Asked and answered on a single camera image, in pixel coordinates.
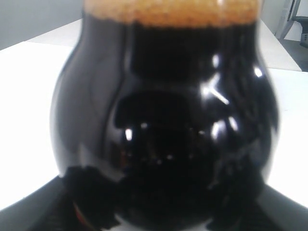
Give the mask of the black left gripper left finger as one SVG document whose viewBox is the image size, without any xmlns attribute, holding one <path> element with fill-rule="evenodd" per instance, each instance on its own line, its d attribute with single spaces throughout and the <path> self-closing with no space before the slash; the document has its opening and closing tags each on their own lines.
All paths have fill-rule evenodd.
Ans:
<svg viewBox="0 0 308 231">
<path fill-rule="evenodd" d="M 2 231 L 110 231 L 120 171 L 69 166 L 26 198 L 1 210 Z"/>
</svg>

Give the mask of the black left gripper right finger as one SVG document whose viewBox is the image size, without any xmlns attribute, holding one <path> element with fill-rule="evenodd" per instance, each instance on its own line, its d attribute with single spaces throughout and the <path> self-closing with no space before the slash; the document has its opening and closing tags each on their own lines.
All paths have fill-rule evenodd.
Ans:
<svg viewBox="0 0 308 231">
<path fill-rule="evenodd" d="M 247 160 L 209 223 L 211 231 L 306 231 L 308 209 L 268 186 Z"/>
</svg>

